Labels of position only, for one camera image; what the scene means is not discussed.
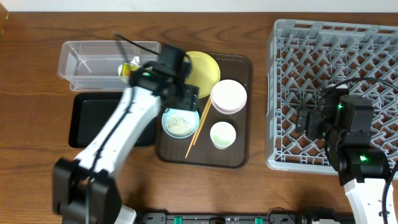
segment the white plastic basket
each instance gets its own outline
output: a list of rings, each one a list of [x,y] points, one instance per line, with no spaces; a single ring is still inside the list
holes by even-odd
[[[319,89],[348,78],[398,85],[398,27],[279,19],[267,42],[266,164],[271,169],[336,174],[323,140],[295,133],[296,109],[314,108]],[[398,97],[377,83],[350,83],[350,94],[373,100],[371,145],[398,159]]]

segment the yellow bowl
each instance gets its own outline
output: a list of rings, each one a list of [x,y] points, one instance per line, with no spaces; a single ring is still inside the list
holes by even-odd
[[[220,81],[220,68],[216,60],[203,52],[191,51],[187,55],[192,61],[192,71],[185,83],[199,87],[199,98],[208,96]]]

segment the wooden chopstick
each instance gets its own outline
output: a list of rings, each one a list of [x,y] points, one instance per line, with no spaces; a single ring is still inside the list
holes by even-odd
[[[197,138],[199,136],[199,132],[201,130],[201,127],[203,126],[203,123],[205,122],[205,119],[206,119],[206,116],[207,116],[207,112],[209,111],[210,107],[211,107],[211,100],[210,100],[210,97],[209,97],[209,99],[207,100],[205,109],[203,110],[203,113],[201,114],[201,119],[200,119],[200,122],[199,122],[199,128],[193,134],[193,138],[191,140],[191,143],[189,144],[189,148],[188,148],[187,154],[185,155],[185,158],[188,157],[188,154],[191,151],[191,147],[194,146],[196,141],[197,141]]]

